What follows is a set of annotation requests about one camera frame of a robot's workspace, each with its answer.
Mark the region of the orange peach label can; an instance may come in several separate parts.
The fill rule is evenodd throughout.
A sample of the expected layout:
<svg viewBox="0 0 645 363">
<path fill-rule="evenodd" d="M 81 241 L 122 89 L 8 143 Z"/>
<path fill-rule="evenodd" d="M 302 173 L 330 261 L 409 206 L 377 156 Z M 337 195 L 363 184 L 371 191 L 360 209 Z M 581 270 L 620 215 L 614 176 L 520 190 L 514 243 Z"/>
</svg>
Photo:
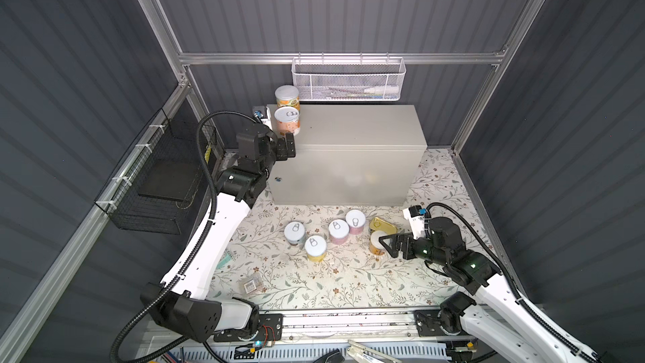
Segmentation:
<svg viewBox="0 0 645 363">
<path fill-rule="evenodd" d="M 300 111 L 294 107 L 280 107 L 274 112 L 276 131 L 285 136 L 287 134 L 297 135 L 300 132 Z"/>
</svg>

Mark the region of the green orange label can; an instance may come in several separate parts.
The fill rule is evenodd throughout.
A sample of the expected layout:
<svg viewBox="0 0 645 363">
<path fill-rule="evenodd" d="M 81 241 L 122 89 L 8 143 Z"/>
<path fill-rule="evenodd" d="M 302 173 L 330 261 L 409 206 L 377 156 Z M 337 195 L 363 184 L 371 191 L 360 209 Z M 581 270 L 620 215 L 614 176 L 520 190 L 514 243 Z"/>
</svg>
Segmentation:
<svg viewBox="0 0 645 363">
<path fill-rule="evenodd" d="M 300 92 L 292 85 L 283 85 L 275 90 L 277 107 L 291 107 L 300 110 Z"/>
</svg>

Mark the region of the yellow label can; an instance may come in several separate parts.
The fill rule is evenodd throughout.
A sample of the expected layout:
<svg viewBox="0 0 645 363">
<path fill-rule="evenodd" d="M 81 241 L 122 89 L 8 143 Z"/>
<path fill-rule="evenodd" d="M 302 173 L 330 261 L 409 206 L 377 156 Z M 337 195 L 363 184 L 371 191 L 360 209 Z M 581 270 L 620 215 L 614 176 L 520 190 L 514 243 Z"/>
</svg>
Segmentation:
<svg viewBox="0 0 645 363">
<path fill-rule="evenodd" d="M 306 239 L 304 247 L 307 258 L 311 262 L 318 263 L 324 260 L 328 250 L 328 243 L 321 235 L 311 235 Z"/>
</svg>

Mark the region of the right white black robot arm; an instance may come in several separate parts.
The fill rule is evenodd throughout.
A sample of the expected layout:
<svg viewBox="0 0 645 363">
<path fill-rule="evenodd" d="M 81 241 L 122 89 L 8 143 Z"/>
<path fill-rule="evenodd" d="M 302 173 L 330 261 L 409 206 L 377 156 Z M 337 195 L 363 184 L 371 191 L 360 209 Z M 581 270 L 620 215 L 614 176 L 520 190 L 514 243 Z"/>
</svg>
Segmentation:
<svg viewBox="0 0 645 363">
<path fill-rule="evenodd" d="M 510 362 L 598 362 L 600 355 L 523 296 L 503 266 L 465 245 L 450 218 L 421 212 L 413 231 L 380 235 L 392 257 L 439 266 L 461 289 L 440 305 L 438 322 L 449 335 L 465 332 Z"/>
</svg>

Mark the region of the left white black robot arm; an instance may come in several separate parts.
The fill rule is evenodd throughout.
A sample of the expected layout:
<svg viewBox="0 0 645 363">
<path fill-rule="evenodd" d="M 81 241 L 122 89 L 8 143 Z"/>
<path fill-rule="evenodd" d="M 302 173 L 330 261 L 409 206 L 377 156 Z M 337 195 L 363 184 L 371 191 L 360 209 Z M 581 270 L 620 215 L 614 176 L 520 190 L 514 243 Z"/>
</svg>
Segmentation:
<svg viewBox="0 0 645 363">
<path fill-rule="evenodd" d="M 216 198 L 188 246 L 161 282 L 147 284 L 141 294 L 156 324 L 196 342 L 218 331 L 257 331 L 255 304 L 238 298 L 209 300 L 207 295 L 228 243 L 265 191 L 273 166 L 296 155 L 292 133 L 277 134 L 264 124 L 243 129 L 237 141 L 239 159 L 218 174 Z"/>
</svg>

